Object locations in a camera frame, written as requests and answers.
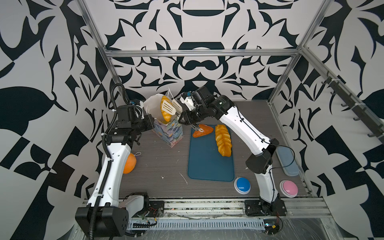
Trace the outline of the metal tongs white tips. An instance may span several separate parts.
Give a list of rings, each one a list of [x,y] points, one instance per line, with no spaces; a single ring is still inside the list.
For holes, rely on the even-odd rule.
[[[173,106],[172,103],[169,103],[168,101],[164,100],[162,105],[161,105],[161,110],[168,113],[169,115],[171,116],[174,116],[176,115],[177,113],[177,110],[176,108]],[[196,131],[199,129],[199,127],[197,125],[192,125],[192,128]]]

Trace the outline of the croissant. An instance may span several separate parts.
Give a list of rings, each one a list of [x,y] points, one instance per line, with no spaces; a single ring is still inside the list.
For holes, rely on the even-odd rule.
[[[166,96],[161,98],[161,113],[164,118],[164,123],[169,123],[172,116],[176,113],[176,109],[172,105],[171,100]]]

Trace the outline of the floral paper bag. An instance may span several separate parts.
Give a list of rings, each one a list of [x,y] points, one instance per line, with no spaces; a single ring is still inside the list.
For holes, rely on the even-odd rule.
[[[171,148],[183,137],[183,127],[178,117],[162,111],[162,103],[172,103],[171,99],[163,94],[155,94],[144,101],[144,110],[155,119],[153,131]]]

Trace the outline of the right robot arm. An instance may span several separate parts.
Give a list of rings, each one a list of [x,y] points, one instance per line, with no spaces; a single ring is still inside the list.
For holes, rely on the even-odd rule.
[[[285,216],[286,206],[278,193],[272,173],[272,156],[280,146],[279,141],[257,130],[228,97],[215,97],[205,86],[194,92],[182,93],[180,101],[187,106],[187,110],[180,114],[180,124],[190,125],[199,132],[199,122],[207,117],[216,118],[237,134],[250,149],[252,154],[246,160],[246,166],[256,176],[260,197],[258,201],[245,201],[246,215]]]

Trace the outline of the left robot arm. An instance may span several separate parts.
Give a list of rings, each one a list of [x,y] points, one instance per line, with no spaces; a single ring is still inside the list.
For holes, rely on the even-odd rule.
[[[125,165],[134,144],[143,132],[154,128],[154,118],[144,114],[143,102],[131,100],[123,84],[110,88],[113,119],[102,133],[106,154],[100,177],[87,205],[76,211],[75,219],[85,236],[109,238],[128,236],[130,219],[149,209],[147,193],[133,193],[119,201],[119,191]]]

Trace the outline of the orange triangular bread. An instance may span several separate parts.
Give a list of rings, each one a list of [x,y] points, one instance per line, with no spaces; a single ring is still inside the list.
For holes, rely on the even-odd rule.
[[[199,124],[199,129],[193,133],[193,137],[200,138],[200,137],[211,134],[213,131],[214,129],[212,127],[204,124]]]

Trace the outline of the long braided bread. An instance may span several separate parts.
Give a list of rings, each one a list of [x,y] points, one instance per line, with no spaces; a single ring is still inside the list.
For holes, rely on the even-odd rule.
[[[230,157],[232,155],[232,140],[229,130],[225,125],[217,125],[215,127],[215,140],[218,152],[223,157]]]

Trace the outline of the orange fake fruit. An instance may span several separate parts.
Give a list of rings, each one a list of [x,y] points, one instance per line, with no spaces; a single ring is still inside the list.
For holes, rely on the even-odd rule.
[[[136,167],[136,164],[137,164],[136,156],[134,154],[130,153],[127,160],[126,160],[123,174],[131,173],[134,170],[134,168]]]

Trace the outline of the teal tray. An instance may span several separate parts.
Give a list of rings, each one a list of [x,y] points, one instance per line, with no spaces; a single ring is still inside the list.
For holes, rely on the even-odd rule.
[[[232,182],[235,179],[234,157],[218,152],[215,133],[190,138],[188,176],[195,180]]]

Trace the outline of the light blue push button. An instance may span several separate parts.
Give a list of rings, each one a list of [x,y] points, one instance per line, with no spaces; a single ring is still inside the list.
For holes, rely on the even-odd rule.
[[[299,175],[299,167],[295,161],[295,153],[286,146],[277,147],[277,157],[285,175],[296,177]]]

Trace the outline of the pink push button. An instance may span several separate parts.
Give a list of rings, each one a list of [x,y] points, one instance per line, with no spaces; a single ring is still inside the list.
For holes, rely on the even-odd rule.
[[[298,195],[299,189],[292,181],[283,180],[280,182],[279,187],[282,194],[287,198],[295,198]]]

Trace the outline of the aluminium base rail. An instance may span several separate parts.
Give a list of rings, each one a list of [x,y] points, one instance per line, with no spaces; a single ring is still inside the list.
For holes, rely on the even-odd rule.
[[[256,212],[256,198],[151,199],[149,209],[132,217],[128,232],[173,230],[256,230],[279,228],[286,220],[330,219],[321,198],[283,198],[279,210]]]

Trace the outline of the wall hook rack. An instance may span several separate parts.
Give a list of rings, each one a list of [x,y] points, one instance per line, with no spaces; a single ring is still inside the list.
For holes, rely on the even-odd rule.
[[[384,122],[341,79],[331,74],[330,71],[327,71],[326,76],[322,85],[330,87],[331,95],[338,96],[343,101],[341,106],[355,114],[354,121],[361,121],[371,131],[368,134],[369,138],[376,138],[383,145]]]

